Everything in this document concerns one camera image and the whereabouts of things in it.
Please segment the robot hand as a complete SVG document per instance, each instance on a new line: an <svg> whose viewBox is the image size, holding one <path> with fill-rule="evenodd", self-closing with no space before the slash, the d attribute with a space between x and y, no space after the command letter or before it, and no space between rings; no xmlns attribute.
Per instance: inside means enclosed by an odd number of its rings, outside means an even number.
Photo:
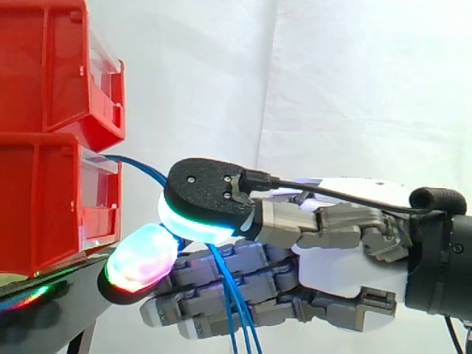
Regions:
<svg viewBox="0 0 472 354"><path fill-rule="evenodd" d="M214 159L176 162L158 224L122 241L97 285L117 305L141 303L149 327L187 339L321 319L362 332L390 323L405 299L412 239L409 190L371 178L289 182Z"/></svg>

